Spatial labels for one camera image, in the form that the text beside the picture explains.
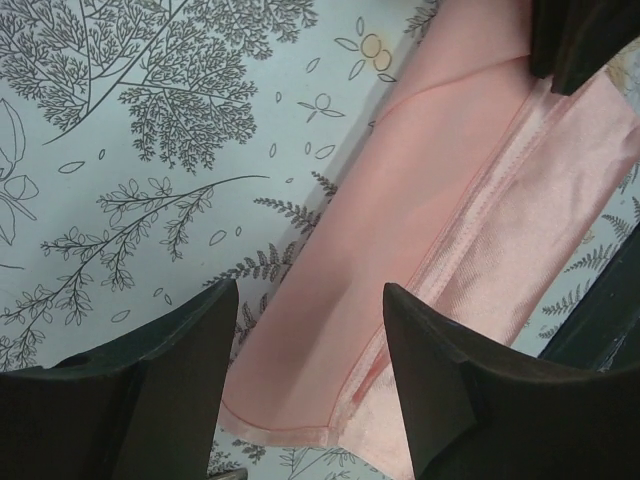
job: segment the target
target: pink towel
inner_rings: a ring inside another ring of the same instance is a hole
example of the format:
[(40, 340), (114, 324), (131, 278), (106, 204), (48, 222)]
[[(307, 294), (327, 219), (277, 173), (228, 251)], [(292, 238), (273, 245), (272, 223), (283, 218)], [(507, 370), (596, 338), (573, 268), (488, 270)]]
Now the pink towel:
[(447, 0), (320, 225), (235, 361), (222, 425), (342, 446), (413, 478), (382, 322), (385, 282), (509, 344), (640, 157), (599, 74), (528, 74), (527, 0)]

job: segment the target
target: fabric fold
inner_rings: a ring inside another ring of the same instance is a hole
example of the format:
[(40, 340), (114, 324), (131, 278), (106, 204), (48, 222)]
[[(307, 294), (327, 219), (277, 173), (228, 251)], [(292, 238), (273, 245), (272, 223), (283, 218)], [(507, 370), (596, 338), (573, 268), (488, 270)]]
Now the fabric fold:
[(530, 77), (529, 14), (528, 0), (444, 3), (231, 367), (224, 428), (413, 478), (384, 284), (509, 344), (640, 157), (603, 74), (570, 98)]

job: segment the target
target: black object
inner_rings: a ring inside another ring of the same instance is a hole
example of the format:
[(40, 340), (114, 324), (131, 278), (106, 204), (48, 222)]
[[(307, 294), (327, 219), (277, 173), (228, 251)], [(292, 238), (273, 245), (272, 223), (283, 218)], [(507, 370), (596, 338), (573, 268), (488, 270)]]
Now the black object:
[(528, 357), (398, 285), (384, 321), (418, 480), (638, 477), (639, 365), (601, 374)]
[(0, 478), (204, 479), (237, 309), (227, 281), (54, 368), (0, 374)]
[(640, 226), (637, 226), (540, 358), (597, 371), (640, 362), (639, 274)]
[(640, 36), (638, 0), (533, 0), (530, 70), (571, 95)]

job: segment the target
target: patterned surface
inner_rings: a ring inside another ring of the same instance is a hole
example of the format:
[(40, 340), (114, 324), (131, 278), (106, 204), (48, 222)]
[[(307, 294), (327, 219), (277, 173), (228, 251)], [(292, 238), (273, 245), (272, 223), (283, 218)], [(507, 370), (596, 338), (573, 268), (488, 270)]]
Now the patterned surface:
[[(234, 351), (313, 232), (435, 0), (0, 0), (0, 370), (237, 278)], [(640, 111), (640, 55), (612, 63)], [(537, 354), (640, 219), (636, 165), (514, 347)], [(219, 431), (209, 475), (384, 478)]]

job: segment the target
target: pink garment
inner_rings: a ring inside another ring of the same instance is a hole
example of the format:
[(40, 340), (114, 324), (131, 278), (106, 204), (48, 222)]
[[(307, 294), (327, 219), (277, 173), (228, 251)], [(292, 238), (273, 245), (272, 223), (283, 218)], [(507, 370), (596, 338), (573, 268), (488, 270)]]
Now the pink garment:
[(528, 74), (528, 0), (447, 0), (359, 160), (227, 376), (260, 444), (342, 446), (413, 478), (382, 291), (509, 344), (615, 186), (640, 124), (602, 74)]

